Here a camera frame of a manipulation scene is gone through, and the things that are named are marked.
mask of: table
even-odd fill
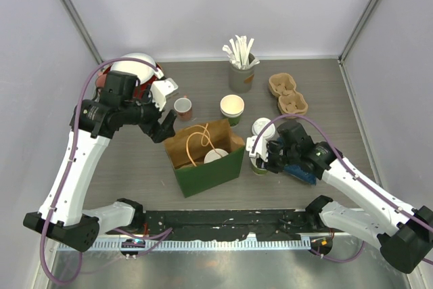
[[[232,93],[226,61],[171,62],[161,66],[165,75],[179,85],[178,97],[186,95],[193,102],[192,120],[187,123],[177,120],[176,130],[222,118],[219,102]],[[294,77],[297,90],[309,104],[306,115],[325,130],[357,168],[373,178],[337,60],[262,61],[256,67],[252,90],[241,95],[245,110],[234,132],[247,138],[257,118],[280,115],[277,99],[267,86],[269,77],[280,72]],[[168,109],[173,107],[176,98],[169,100]],[[306,123],[303,125],[313,140],[321,140],[316,130]],[[138,201],[147,210],[304,208],[321,194],[349,207],[356,206],[324,182],[311,186],[285,174],[257,176],[245,155],[238,179],[185,199],[164,146],[153,144],[139,127],[127,126],[115,134],[99,161],[85,208],[105,206],[118,198]]]

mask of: blue object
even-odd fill
[[[277,141],[279,143],[283,143],[283,140],[280,137],[277,139]],[[300,179],[301,181],[304,181],[308,184],[311,184],[311,185],[317,184],[316,176],[314,176],[311,173],[304,172],[298,165],[285,165],[284,171],[287,174],[289,174],[291,176],[295,176],[297,179]]]

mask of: tan cord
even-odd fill
[[[217,152],[217,150],[215,149],[215,147],[214,147],[214,145],[213,145],[213,143],[211,142],[211,140],[210,140],[210,133],[209,133],[209,130],[208,130],[208,123],[206,123],[206,126],[205,127],[203,127],[202,125],[193,125],[192,127],[188,127],[187,129],[189,129],[189,128],[193,128],[193,127],[201,127],[201,128],[203,128],[204,129],[204,131],[203,132],[194,132],[194,133],[192,133],[192,134],[190,134],[189,136],[188,136],[188,138],[187,138],[187,143],[186,143],[186,150],[187,150],[187,155],[188,155],[188,158],[189,158],[189,160],[192,162],[192,164],[194,165],[194,166],[197,166],[197,164],[194,162],[194,160],[192,159],[192,157],[191,157],[191,155],[189,154],[189,148],[188,148],[188,143],[189,143],[189,139],[191,139],[191,137],[193,136],[193,135],[202,135],[202,139],[200,140],[200,143],[201,143],[201,145],[203,146],[203,147],[206,147],[207,145],[211,145],[211,147],[212,147],[212,149],[222,158],[223,157],[223,155],[221,155],[219,152]],[[203,143],[203,139],[204,138],[206,138],[207,140],[208,140],[208,143],[206,143],[206,144],[204,144]]]

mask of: gray cup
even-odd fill
[[[250,53],[248,60],[252,62],[254,56]],[[229,63],[229,86],[231,90],[237,93],[246,93],[252,87],[252,79],[254,78],[254,69],[256,66],[247,70],[237,69],[233,64]]]

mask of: brown cup carrier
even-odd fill
[[[269,90],[278,98],[278,108],[282,114],[306,114],[309,105],[304,96],[296,91],[295,80],[289,74],[283,72],[271,76]]]

